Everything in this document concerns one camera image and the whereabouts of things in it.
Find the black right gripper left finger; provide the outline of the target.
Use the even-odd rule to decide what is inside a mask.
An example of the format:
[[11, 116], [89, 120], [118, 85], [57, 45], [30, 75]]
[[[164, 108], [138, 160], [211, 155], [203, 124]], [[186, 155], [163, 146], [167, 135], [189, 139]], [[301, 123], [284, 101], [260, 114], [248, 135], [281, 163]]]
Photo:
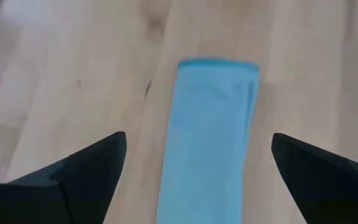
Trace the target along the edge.
[[0, 184], [0, 223], [102, 223], [122, 173], [118, 131], [49, 166]]

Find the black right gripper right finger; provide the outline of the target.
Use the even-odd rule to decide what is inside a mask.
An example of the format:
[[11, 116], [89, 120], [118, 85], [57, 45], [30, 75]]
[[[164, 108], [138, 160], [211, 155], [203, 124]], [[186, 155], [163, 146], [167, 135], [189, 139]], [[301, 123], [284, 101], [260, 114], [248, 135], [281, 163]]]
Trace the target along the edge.
[[358, 162], [283, 133], [271, 150], [307, 223], [358, 223]]

